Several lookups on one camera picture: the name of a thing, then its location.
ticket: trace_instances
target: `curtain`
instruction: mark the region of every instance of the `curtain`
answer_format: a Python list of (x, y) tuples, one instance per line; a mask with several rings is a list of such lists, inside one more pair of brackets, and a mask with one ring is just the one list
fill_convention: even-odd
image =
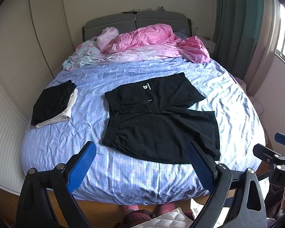
[(280, 23), (278, 0), (264, 0), (263, 22), (259, 40), (245, 75), (247, 93), (254, 96), (261, 87), (272, 65)]
[(264, 0), (217, 0), (214, 60), (244, 79), (256, 48)]

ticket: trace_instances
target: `foot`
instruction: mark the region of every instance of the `foot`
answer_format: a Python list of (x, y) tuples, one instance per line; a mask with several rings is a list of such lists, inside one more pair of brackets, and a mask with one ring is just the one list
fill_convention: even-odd
[(123, 206), (126, 214), (129, 214), (131, 212), (134, 212), (134, 211), (138, 210), (138, 206), (137, 205), (134, 205), (134, 206), (122, 205), (122, 206)]
[(160, 205), (160, 210), (158, 212), (158, 215), (165, 214), (167, 212), (171, 212), (175, 209), (175, 205), (173, 202), (165, 203)]

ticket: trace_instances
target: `nightstand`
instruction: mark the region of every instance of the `nightstand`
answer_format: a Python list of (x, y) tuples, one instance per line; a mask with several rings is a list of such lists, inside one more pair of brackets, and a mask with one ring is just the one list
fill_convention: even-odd
[(216, 43), (211, 40), (203, 39), (203, 37), (199, 37), (199, 39), (203, 42), (207, 51), (209, 52), (210, 57), (212, 58)]

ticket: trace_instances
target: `silver bolt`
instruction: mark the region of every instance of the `silver bolt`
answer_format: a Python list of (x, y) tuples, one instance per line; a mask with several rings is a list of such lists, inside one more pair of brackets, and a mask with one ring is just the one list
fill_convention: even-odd
[(225, 170), (227, 166), (225, 166), (224, 164), (218, 164), (218, 168), (221, 170)]
[(57, 164), (56, 168), (58, 170), (62, 170), (64, 168), (64, 164), (63, 163)]
[(252, 169), (252, 168), (248, 168), (247, 171), (248, 171), (250, 174), (253, 174), (253, 173), (254, 173), (254, 169)]
[(34, 174), (34, 173), (35, 173), (35, 168), (30, 168), (30, 169), (28, 170), (28, 173), (29, 173), (29, 174)]

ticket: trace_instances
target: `headboard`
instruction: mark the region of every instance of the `headboard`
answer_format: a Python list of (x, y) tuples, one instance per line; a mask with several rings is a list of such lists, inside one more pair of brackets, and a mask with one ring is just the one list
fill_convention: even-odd
[(137, 13), (117, 13), (88, 21), (82, 28), (83, 42), (101, 34), (107, 27), (115, 27), (119, 33), (134, 31), (153, 24), (168, 24), (173, 31), (186, 30), (188, 37), (192, 36), (191, 20), (182, 13), (169, 11), (142, 11)]

